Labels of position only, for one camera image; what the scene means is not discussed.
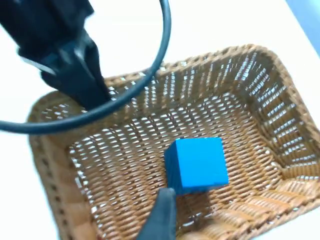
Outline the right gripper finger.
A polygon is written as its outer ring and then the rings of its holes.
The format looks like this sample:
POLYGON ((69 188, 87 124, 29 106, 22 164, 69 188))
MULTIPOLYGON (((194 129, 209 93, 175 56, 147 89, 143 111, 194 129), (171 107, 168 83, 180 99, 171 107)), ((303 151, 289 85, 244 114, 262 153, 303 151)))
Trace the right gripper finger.
POLYGON ((137 235, 137 240, 176 239, 176 192, 173 188, 161 188, 152 210, 137 235))

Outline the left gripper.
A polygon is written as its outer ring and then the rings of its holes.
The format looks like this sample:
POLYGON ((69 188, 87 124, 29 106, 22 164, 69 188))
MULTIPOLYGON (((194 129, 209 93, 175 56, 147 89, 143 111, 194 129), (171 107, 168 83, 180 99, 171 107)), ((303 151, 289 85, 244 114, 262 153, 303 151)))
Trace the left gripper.
POLYGON ((98 47, 85 30, 93 13, 88 0, 0 2, 0 24, 18 45, 18 54, 35 65, 62 66, 55 75, 42 71, 41 78, 87 111, 111 100, 98 47))

